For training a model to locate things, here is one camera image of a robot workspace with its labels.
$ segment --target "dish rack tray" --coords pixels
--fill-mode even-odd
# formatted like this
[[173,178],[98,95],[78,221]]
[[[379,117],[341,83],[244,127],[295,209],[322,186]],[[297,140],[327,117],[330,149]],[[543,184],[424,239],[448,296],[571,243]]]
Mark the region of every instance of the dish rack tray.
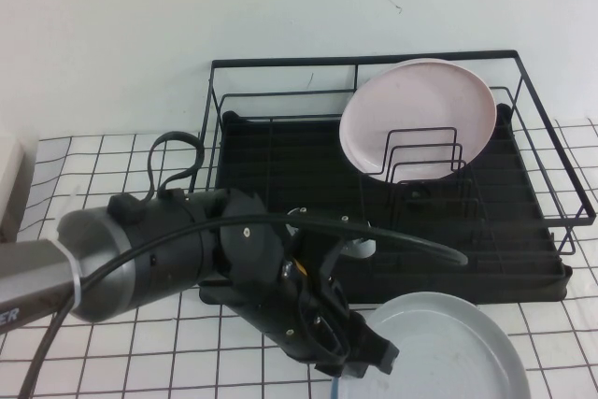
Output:
[[[389,130],[385,179],[402,164],[448,164],[451,175],[396,184],[357,171],[338,127],[358,87],[393,64],[438,58],[473,70],[491,86],[497,121],[491,140],[463,161],[458,131]],[[391,134],[437,133],[416,147],[442,146],[450,157],[402,162]],[[255,192],[270,212],[296,207],[355,216],[373,226],[431,239],[469,257],[465,270],[437,264],[409,246],[377,243],[366,259],[341,257],[337,277],[351,303],[381,303],[418,291],[475,303],[563,299],[574,254],[571,231],[596,214],[514,50],[338,58],[212,62],[203,131],[214,148],[204,182],[191,189]]]

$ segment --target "wire dish rack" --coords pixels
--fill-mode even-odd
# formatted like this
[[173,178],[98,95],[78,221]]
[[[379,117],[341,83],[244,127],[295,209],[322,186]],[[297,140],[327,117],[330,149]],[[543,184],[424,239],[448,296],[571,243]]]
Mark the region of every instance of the wire dish rack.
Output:
[[[345,157],[340,117],[361,84],[417,58],[452,61],[481,76],[497,107],[494,132],[473,161],[464,161],[455,128],[389,130],[379,173],[386,180],[402,164],[448,164],[452,174],[377,181]],[[514,50],[216,60],[202,137],[206,130],[215,132],[213,148],[220,143],[220,153],[211,152],[206,189],[255,192],[270,212],[306,207],[358,217],[469,257],[469,266],[456,270],[408,246],[378,243],[373,256],[343,257],[335,268],[352,303],[380,303],[417,291],[475,303],[563,299],[572,270],[561,255],[576,250],[571,230],[596,217]],[[428,137],[409,150],[441,147],[447,157],[401,161],[406,147],[390,147],[391,135],[413,132]]]

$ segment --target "plate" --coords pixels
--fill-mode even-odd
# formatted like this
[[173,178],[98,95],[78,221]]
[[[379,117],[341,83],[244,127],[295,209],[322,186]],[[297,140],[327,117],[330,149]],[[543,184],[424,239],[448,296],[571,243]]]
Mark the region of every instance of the plate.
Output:
[[470,163],[495,123],[494,99],[480,77],[444,60],[419,59],[360,87],[343,112],[339,137],[358,170],[397,183],[443,178],[459,168],[456,161]]
[[341,378],[333,386],[334,399],[531,397],[508,337],[463,299],[435,292],[406,294],[381,306],[367,323],[400,350],[392,373],[370,367],[362,379]]

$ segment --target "white wall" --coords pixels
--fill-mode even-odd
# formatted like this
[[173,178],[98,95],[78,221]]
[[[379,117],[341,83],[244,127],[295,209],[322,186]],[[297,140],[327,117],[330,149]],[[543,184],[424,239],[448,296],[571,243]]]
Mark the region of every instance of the white wall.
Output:
[[214,58],[506,48],[551,115],[598,115],[597,2],[0,0],[0,121],[42,137],[197,129]]

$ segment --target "grid tile surface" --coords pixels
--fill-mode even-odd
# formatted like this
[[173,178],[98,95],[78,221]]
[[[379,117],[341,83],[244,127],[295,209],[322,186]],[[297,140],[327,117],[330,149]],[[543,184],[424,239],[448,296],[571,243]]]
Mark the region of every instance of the grid tile surface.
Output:
[[[598,207],[598,121],[554,125]],[[532,139],[542,149],[542,130],[531,134],[538,134]],[[19,240],[47,235],[69,210],[104,207],[112,194],[144,196],[148,150],[157,136],[91,135],[40,142]],[[206,142],[212,141],[208,133]],[[525,160],[528,150],[521,143]],[[206,152],[197,190],[206,189],[208,165],[217,164],[218,151],[217,142]],[[561,207],[573,214],[576,198],[570,182],[559,164],[552,165],[551,151],[545,153],[541,158]],[[164,180],[192,159],[190,148],[179,143],[159,147],[152,159],[154,179]],[[543,212],[557,214],[554,202],[543,199],[548,188],[535,161],[528,158],[526,165]],[[208,188],[213,185],[214,171]],[[186,188],[188,181],[173,186]],[[562,233],[554,231],[556,237]],[[573,238],[575,253],[563,255],[574,268],[565,300],[479,306],[509,335],[527,370],[533,399],[598,398],[598,223],[575,228]],[[373,309],[356,308],[364,315]],[[0,399],[16,396],[49,322],[45,318],[0,335]],[[324,399],[330,397],[330,379],[287,358],[227,307],[205,305],[197,289],[190,289],[101,323],[69,317],[44,363],[36,397]]]

